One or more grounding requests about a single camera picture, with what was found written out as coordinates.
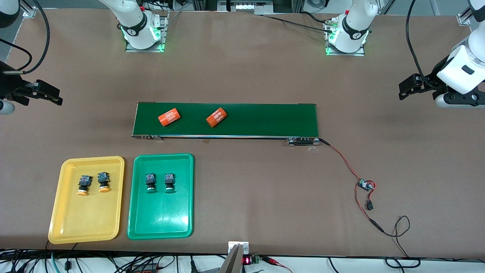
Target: teal cable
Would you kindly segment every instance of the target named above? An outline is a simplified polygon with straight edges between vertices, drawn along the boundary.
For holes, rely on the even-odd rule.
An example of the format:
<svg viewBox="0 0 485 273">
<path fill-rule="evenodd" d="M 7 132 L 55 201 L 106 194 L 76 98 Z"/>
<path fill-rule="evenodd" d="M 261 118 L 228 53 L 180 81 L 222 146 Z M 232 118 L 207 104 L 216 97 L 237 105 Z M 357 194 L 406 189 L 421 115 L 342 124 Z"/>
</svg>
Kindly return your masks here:
<svg viewBox="0 0 485 273">
<path fill-rule="evenodd" d="M 50 254 L 50 259 L 52 260 L 52 264 L 54 265 L 54 269 L 56 270 L 57 273 L 61 273 L 59 271 L 59 268 L 57 268 L 56 260 L 54 260 L 54 252 Z"/>
</svg>

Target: orange battery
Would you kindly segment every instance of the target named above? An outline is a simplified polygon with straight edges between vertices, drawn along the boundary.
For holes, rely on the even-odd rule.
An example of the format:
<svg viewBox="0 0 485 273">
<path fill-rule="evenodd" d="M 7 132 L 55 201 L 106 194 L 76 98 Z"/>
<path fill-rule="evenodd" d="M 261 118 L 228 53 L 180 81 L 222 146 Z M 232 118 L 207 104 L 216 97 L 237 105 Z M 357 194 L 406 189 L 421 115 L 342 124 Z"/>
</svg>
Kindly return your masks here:
<svg viewBox="0 0 485 273">
<path fill-rule="evenodd" d="M 180 114 L 178 113 L 177 109 L 174 108 L 174 109 L 166 112 L 165 114 L 160 115 L 158 117 L 158 120 L 165 127 L 168 124 L 178 120 L 179 118 L 180 118 Z"/>
<path fill-rule="evenodd" d="M 219 107 L 219 109 L 217 109 L 214 113 L 212 113 L 212 115 L 206 118 L 206 121 L 212 128 L 214 128 L 226 117 L 227 117 L 227 113 L 224 111 L 224 109 Z"/>
</svg>

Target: gray floor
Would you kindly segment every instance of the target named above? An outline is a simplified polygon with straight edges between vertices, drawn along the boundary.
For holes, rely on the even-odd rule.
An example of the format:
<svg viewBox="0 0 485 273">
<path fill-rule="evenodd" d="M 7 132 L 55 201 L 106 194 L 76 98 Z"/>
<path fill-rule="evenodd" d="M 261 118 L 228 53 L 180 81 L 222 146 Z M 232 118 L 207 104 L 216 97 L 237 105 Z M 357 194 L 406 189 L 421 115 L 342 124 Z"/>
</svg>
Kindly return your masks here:
<svg viewBox="0 0 485 273">
<path fill-rule="evenodd" d="M 106 8 L 98 0 L 38 0 L 43 8 Z M 431 3 L 435 2 L 437 12 L 440 15 L 456 15 L 462 12 L 467 6 L 467 0 L 417 0 L 413 8 L 412 15 L 434 15 L 431 8 Z M 409 9 L 411 0 L 397 0 L 390 9 L 390 15 L 406 15 Z M 318 13 L 340 13 L 349 8 L 351 0 L 330 0 L 328 8 L 319 9 L 313 8 L 310 5 L 305 5 L 305 10 L 309 12 Z M 21 17 L 10 27 L 0 29 L 0 37 L 13 42 L 18 28 L 21 24 Z M 476 27 L 477 23 L 472 23 L 472 28 Z M 5 61 L 8 58 L 10 47 L 0 44 L 0 60 Z"/>
</svg>

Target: brown table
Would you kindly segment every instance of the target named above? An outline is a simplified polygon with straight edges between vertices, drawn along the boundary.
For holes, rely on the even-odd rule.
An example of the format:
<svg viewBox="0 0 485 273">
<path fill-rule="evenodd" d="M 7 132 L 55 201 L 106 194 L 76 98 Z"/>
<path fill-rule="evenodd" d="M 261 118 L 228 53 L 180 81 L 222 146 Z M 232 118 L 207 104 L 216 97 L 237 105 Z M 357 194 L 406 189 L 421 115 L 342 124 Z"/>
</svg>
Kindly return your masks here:
<svg viewBox="0 0 485 273">
<path fill-rule="evenodd" d="M 437 108 L 430 93 L 398 100 L 398 83 L 416 72 L 405 17 L 378 16 L 366 57 L 345 57 L 325 56 L 319 32 L 246 13 L 183 12 L 165 53 L 124 53 L 109 10 L 47 15 L 49 53 L 24 79 L 58 87 L 64 104 L 32 101 L 0 118 L 1 248 L 44 247 L 65 160 L 120 155 L 126 173 L 119 235 L 79 249 L 224 253 L 228 241 L 248 240 L 252 252 L 273 255 L 400 255 L 361 214 L 355 179 L 327 146 L 130 137 L 137 101 L 257 102 L 316 103 L 321 137 L 378 185 L 369 215 L 388 232 L 399 215 L 411 219 L 400 239 L 411 256 L 485 256 L 484 113 Z M 318 26 L 304 15 L 284 18 Z M 411 19 L 426 72 L 468 34 L 454 17 Z M 37 16 L 24 21 L 16 43 L 37 57 L 44 37 Z M 12 52 L 10 65 L 24 61 Z M 189 238 L 126 236 L 133 160 L 147 153 L 195 157 Z M 359 196 L 364 202 L 363 190 Z"/>
</svg>

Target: looped black wire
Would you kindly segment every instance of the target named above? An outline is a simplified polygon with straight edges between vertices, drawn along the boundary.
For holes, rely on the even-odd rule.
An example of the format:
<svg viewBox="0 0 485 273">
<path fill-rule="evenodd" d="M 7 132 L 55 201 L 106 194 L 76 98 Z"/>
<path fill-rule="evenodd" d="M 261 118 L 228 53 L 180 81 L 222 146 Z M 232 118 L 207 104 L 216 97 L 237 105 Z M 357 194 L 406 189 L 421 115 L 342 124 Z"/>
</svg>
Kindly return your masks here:
<svg viewBox="0 0 485 273">
<path fill-rule="evenodd" d="M 391 265 L 389 264 L 389 260 L 393 260 L 397 266 L 395 265 Z M 420 259 L 407 259 L 407 260 L 410 260 L 410 261 L 418 261 L 417 264 L 415 265 L 402 265 L 396 258 L 393 258 L 393 257 L 385 257 L 384 258 L 384 262 L 386 263 L 387 266 L 389 266 L 390 268 L 394 268 L 394 269 L 401 269 L 401 271 L 403 273 L 404 272 L 404 269 L 407 268 L 407 269 L 410 269 L 410 268 L 417 268 L 421 265 L 421 260 Z"/>
</svg>

